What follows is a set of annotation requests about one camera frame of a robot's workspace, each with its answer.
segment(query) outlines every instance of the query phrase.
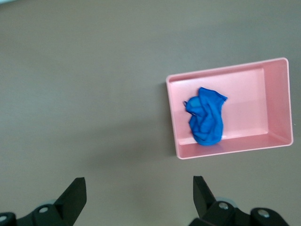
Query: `crumpled blue towel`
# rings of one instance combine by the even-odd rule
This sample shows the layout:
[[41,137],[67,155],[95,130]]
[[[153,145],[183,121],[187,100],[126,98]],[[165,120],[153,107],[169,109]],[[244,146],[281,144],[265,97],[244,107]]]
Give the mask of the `crumpled blue towel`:
[[222,139],[222,105],[227,97],[201,87],[198,96],[184,102],[192,117],[189,121],[193,137],[200,145],[214,145]]

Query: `pink plastic bin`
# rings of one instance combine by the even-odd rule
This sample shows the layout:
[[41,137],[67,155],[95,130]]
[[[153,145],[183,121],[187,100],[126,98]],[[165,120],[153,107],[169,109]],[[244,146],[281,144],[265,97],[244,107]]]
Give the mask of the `pink plastic bin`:
[[[293,143],[288,60],[169,75],[166,79],[176,153],[180,159],[289,146]],[[189,127],[183,101],[198,89],[228,97],[222,107],[222,140],[201,146]]]

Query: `gray table surface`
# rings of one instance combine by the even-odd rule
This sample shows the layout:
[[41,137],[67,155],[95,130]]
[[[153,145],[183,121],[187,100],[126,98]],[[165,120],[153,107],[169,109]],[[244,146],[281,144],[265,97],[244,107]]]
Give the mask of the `gray table surface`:
[[[192,177],[242,211],[301,223],[299,0],[19,0],[0,5],[0,212],[85,177],[76,226],[186,226]],[[290,62],[294,144],[175,155],[169,74]]]

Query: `silver bolt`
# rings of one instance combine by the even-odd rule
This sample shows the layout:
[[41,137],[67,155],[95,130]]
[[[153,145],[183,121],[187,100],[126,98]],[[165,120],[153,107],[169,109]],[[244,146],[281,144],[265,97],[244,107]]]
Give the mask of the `silver bolt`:
[[229,206],[224,202],[220,202],[220,204],[218,204],[218,206],[223,210],[229,209]]
[[7,216],[1,216],[0,217],[0,222],[5,221],[7,219]]
[[269,218],[269,213],[265,210],[258,210],[258,214],[264,218]]
[[48,207],[43,207],[42,209],[39,210],[39,213],[45,213],[48,211]]

